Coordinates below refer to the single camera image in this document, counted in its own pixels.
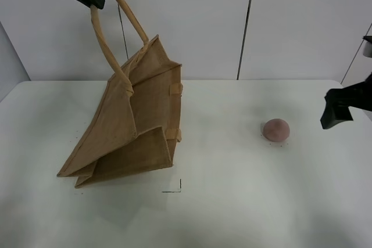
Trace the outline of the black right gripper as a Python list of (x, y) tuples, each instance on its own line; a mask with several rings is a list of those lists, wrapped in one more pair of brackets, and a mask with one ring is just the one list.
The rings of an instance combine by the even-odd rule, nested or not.
[(337, 124), (353, 121), (349, 106), (371, 111), (371, 77), (343, 89), (330, 89), (324, 99), (325, 108), (320, 119), (323, 129), (330, 129)]

